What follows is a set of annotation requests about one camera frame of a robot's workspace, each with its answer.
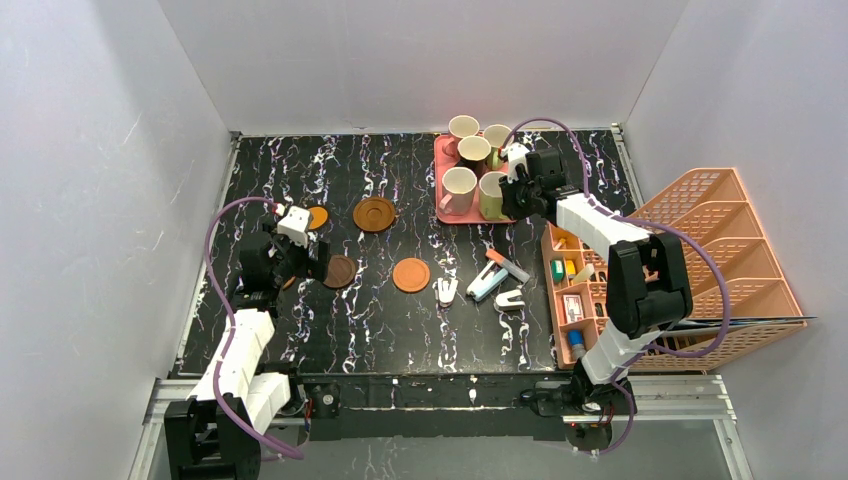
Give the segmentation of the dark brown coaster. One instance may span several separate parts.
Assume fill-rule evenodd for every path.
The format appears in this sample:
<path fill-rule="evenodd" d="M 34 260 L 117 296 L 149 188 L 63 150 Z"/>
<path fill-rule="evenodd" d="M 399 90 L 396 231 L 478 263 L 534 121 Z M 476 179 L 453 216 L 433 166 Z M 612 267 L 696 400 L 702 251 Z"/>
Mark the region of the dark brown coaster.
<path fill-rule="evenodd" d="M 352 259 L 334 254 L 328 262 L 327 276 L 323 284 L 330 289 L 345 288 L 354 280 L 356 272 L 357 265 Z"/>

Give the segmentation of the pink tray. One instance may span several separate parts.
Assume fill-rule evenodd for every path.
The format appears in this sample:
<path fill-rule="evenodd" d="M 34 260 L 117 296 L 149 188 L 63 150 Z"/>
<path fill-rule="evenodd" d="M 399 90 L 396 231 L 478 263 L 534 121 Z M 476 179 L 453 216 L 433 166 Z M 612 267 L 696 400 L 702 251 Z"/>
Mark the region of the pink tray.
<path fill-rule="evenodd" d="M 477 177 L 477 188 L 476 188 L 476 191 L 475 191 L 475 194 L 474 194 L 473 204 L 472 204 L 471 210 L 467 214 L 461 215 L 461 216 L 446 215 L 446 214 L 441 213 L 438 210 L 438 203 L 439 203 L 439 200 L 442 198 L 442 195 L 443 195 L 443 193 L 442 193 L 442 176 L 448 169 L 450 169 L 452 167 L 457 167 L 458 166 L 457 163 L 459 162 L 456 158 L 449 157 L 442 152 L 442 147 L 447 143 L 448 140 L 449 140 L 449 136 L 446 135 L 446 134 L 439 135 L 434 140 L 433 166 L 434 166 L 434 180 L 435 180 L 435 186 L 434 186 L 434 189 L 435 189 L 435 211 L 436 211 L 436 216 L 437 216 L 438 220 L 441 221 L 442 223 L 445 223 L 445 224 L 457 224 L 457 225 L 465 225 L 465 224 L 511 224 L 511 223 L 514 223 L 514 220 L 511 220 L 509 218 L 506 221 L 490 222 L 490 221 L 485 220 L 480 213 L 479 199 L 478 199 L 478 193 L 479 193 L 478 183 L 479 183 L 480 178 L 484 174 L 491 172 L 491 171 L 485 172 L 484 174 L 481 175 L 480 178 L 478 178 L 476 176 Z M 499 170 L 497 170 L 497 172 L 507 173 L 507 166 L 503 165 Z"/>

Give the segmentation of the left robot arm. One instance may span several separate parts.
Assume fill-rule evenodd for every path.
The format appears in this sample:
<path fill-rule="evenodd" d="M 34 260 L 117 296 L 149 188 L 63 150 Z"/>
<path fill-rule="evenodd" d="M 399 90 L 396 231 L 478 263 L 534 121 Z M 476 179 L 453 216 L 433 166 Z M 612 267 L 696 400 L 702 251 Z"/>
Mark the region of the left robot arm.
<path fill-rule="evenodd" d="M 242 240 L 239 278 L 223 297 L 228 320 L 222 339 L 195 387 L 164 414 L 172 478 L 255 479 L 265 451 L 302 458 L 265 434 L 292 398 L 294 375 L 286 363 L 263 364 L 260 356 L 275 333 L 285 284 L 327 277 L 329 244 L 309 244 L 306 234 L 267 230 Z"/>

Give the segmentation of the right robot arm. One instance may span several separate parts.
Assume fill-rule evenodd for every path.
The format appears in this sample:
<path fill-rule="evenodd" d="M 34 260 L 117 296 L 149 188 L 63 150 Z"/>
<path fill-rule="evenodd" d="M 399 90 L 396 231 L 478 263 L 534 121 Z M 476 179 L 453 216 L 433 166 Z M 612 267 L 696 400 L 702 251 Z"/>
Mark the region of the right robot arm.
<path fill-rule="evenodd" d="M 576 236 L 606 263 L 609 320 L 579 369 L 593 385 L 620 379 L 661 328 L 693 310 L 680 239 L 646 230 L 570 184 L 556 149 L 529 151 L 512 144 L 501 155 L 508 166 L 499 182 L 503 214 L 513 220 L 538 215 Z"/>

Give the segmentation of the green mug front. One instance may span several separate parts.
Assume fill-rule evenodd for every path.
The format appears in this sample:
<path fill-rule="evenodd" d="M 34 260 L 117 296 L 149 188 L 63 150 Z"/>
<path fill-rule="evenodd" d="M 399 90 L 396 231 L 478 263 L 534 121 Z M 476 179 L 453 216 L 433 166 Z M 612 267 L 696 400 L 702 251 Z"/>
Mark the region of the green mug front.
<path fill-rule="evenodd" d="M 503 195 L 500 186 L 500 180 L 506 176 L 506 173 L 491 171 L 484 174 L 479 180 L 479 210 L 482 217 L 487 221 L 508 220 L 508 217 L 502 211 Z"/>

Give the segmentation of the light orange coaster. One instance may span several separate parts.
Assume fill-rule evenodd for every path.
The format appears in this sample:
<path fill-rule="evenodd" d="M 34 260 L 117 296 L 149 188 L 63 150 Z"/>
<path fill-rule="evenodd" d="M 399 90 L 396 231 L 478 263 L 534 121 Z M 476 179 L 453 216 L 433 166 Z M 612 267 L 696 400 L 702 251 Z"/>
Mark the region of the light orange coaster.
<path fill-rule="evenodd" d="M 418 258 L 400 260 L 392 271 L 395 286 L 405 293 L 416 293 L 424 289 L 430 280 L 428 265 Z"/>

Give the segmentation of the brown saucer coaster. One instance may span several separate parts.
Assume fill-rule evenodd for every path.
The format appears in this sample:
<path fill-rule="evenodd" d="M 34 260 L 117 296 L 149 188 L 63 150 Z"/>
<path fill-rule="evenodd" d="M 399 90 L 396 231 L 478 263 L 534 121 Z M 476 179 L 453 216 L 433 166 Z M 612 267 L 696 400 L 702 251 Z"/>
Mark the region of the brown saucer coaster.
<path fill-rule="evenodd" d="M 396 210 L 391 201 L 372 196 L 362 199 L 353 211 L 353 221 L 364 232 L 379 233 L 388 229 L 396 219 Z"/>

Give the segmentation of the small orange coaster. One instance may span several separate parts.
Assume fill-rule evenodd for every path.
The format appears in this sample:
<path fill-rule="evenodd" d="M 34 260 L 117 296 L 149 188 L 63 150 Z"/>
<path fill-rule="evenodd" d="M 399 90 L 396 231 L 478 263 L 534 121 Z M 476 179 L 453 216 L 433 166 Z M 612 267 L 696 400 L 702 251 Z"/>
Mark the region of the small orange coaster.
<path fill-rule="evenodd" d="M 312 206 L 308 208 L 308 212 L 311 215 L 311 221 L 309 224 L 310 230 L 317 230 L 327 223 L 329 220 L 329 212 L 323 206 Z"/>

